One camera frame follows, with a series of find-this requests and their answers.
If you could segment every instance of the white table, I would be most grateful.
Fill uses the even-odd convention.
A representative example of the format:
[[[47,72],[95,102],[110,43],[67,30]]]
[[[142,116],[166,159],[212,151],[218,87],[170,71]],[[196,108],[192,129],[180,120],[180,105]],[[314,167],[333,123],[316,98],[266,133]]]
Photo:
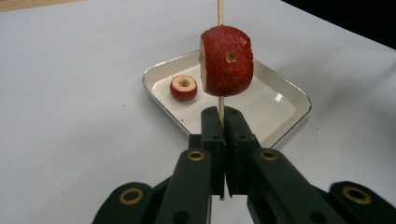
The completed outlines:
[[[281,149],[307,180],[363,184],[396,205],[396,51],[281,1],[225,1],[255,58],[307,93]],[[0,13],[0,223],[91,223],[116,187],[155,186],[188,137],[145,70],[199,48],[217,1],[96,0]],[[250,223],[246,197],[212,223]]]

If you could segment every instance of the apple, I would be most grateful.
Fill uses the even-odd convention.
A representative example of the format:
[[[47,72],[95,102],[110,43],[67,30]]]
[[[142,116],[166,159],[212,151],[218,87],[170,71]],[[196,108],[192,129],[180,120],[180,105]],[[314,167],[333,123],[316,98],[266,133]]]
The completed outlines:
[[[250,38],[231,26],[215,26],[202,33],[199,61],[204,92],[210,95],[239,94],[253,78]]]
[[[180,102],[192,100],[198,92],[195,79],[186,75],[173,77],[169,88],[172,96]]]

